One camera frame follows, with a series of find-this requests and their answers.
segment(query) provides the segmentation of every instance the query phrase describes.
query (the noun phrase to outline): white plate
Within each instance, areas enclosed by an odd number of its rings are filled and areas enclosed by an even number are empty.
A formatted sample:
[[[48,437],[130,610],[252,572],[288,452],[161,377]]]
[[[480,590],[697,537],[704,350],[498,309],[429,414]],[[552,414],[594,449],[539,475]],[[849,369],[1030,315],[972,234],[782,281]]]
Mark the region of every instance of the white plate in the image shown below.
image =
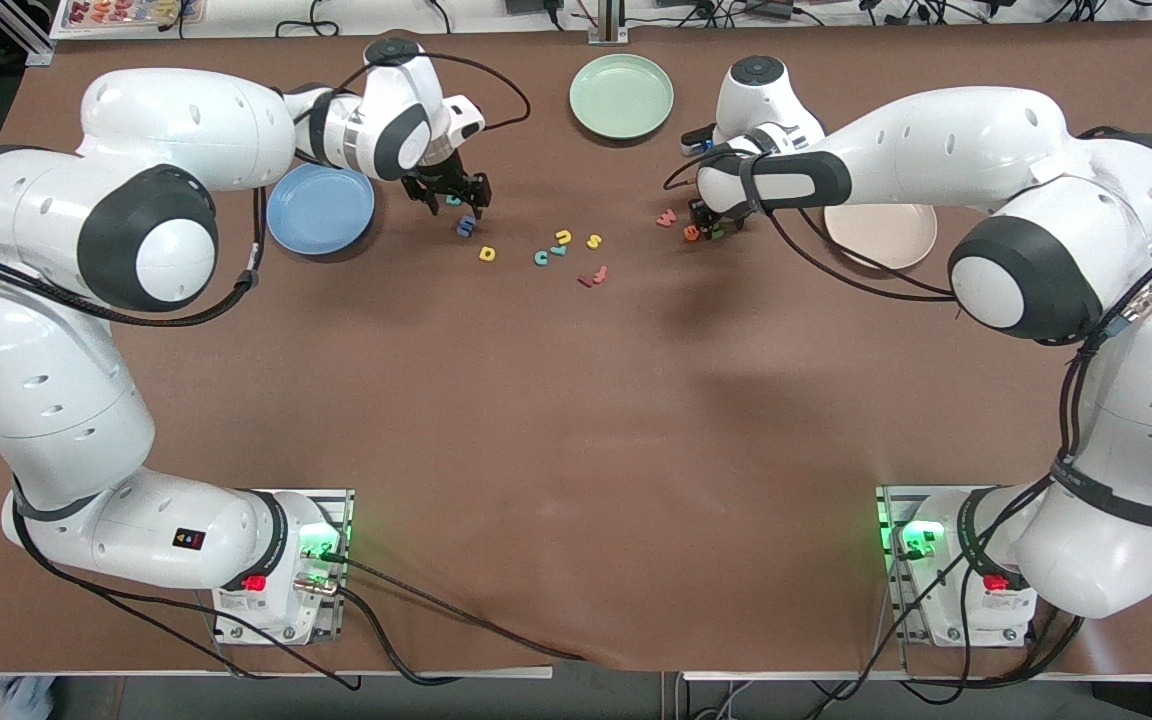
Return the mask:
[[[932,251],[937,211],[931,205],[833,205],[824,210],[824,227],[844,250],[901,270]],[[874,267],[855,256],[849,258]]]

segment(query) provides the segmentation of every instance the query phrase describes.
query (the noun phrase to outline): black label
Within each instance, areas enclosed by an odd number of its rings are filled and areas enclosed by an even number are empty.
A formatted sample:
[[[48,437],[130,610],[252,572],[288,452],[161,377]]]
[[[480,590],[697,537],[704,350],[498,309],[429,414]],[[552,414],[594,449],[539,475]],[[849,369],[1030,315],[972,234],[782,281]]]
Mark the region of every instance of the black label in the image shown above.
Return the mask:
[[[207,537],[207,533],[200,530],[177,528],[177,532],[172,537],[172,544],[174,547],[183,547],[185,550],[202,550],[202,538],[205,537]]]

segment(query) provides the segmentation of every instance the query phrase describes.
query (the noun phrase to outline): robotic arm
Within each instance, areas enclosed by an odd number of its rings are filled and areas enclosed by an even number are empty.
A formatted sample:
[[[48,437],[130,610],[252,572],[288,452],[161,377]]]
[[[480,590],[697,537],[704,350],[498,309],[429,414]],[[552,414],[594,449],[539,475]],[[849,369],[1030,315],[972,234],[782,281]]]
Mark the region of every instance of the robotic arm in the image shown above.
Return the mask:
[[[401,179],[434,211],[434,192],[480,211],[488,184],[463,174],[457,149],[483,115],[463,96],[444,99],[412,51],[403,40],[369,47],[370,63],[389,63],[362,97],[283,97],[198,70],[105,74],[83,96],[76,156],[0,146],[0,264],[97,305],[179,310],[214,274],[210,194],[273,183],[297,151]],[[319,507],[147,470],[152,441],[109,324],[0,279],[0,455],[14,477],[6,536],[21,544],[26,532],[59,564],[214,589],[221,609],[306,642],[323,568],[301,551],[334,551],[339,537]]]
[[[763,77],[776,83],[760,83],[751,65],[771,67]],[[1032,340],[1086,336],[1152,268],[1152,135],[1073,137],[1039,92],[953,88],[803,142],[814,119],[782,76],[776,60],[749,58],[723,78],[717,145],[698,172],[702,222],[821,205],[973,206],[988,217],[952,251],[956,301],[978,323]],[[759,97],[770,88],[772,101]],[[937,585],[922,606],[937,644],[963,644],[964,583],[973,644],[1023,643],[1036,592],[1087,617],[1152,594],[1152,286],[1120,320],[1087,362],[1083,442],[1053,462],[1056,484],[1000,525],[987,552],[975,535],[1025,486],[933,493],[905,525],[899,547],[916,589]],[[964,550],[970,571],[940,583]]]

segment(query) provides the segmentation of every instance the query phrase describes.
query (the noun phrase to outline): red light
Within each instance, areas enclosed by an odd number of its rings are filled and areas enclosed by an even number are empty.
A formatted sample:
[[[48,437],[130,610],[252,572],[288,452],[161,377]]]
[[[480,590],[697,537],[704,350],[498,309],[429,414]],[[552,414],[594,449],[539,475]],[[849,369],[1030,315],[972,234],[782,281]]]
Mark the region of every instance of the red light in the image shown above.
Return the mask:
[[[984,575],[980,579],[984,582],[984,589],[990,592],[1005,591],[1011,584],[1002,575]]]

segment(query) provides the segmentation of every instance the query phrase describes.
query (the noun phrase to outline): brown table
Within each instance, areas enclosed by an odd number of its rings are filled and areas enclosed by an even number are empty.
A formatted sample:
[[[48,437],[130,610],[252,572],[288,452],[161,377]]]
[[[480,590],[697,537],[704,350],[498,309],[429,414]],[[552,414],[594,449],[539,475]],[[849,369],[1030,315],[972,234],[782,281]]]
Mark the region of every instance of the brown table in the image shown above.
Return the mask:
[[[84,41],[29,70],[5,142],[78,145],[97,74],[138,65],[245,73],[266,85],[333,82],[366,38]],[[463,156],[493,179],[472,241],[457,211],[429,217],[380,188],[365,252],[310,262],[273,247],[259,290],[192,329],[119,327],[154,411],[147,464],[229,487],[354,487],[358,556],[591,660],[623,669],[855,670],[882,592],[878,484],[1018,483],[1056,446],[1068,351],[877,300],[795,258],[765,220],[688,247],[654,218],[677,136],[710,122],[723,69],[782,58],[828,127],[930,88],[1039,88],[1070,127],[1152,131],[1152,23],[1115,26],[635,31],[628,50],[673,77],[676,105],[649,141],[582,135],[567,81],[596,50],[576,33],[429,37],[493,65],[531,96],[530,122]],[[448,92],[488,119],[517,101],[440,65]],[[250,197],[218,196],[214,300],[247,253]],[[806,241],[803,223],[787,228]],[[942,282],[975,220],[942,210],[916,274]],[[532,265],[561,228],[604,237]],[[818,242],[808,242],[821,251]],[[476,259],[493,245],[493,264]],[[589,290],[576,275],[598,265]],[[0,503],[8,470],[0,460]],[[370,591],[399,650],[423,669],[535,665],[543,657]],[[156,614],[206,642],[195,614]],[[343,670],[385,669],[357,616],[312,647]],[[980,653],[977,667],[1014,660]],[[301,670],[273,651],[262,670]],[[912,652],[915,674],[956,673],[952,651]],[[881,667],[899,669],[888,653]],[[0,670],[197,670],[215,666],[46,577],[0,536]],[[1058,670],[1152,674],[1152,598],[1091,623]]]

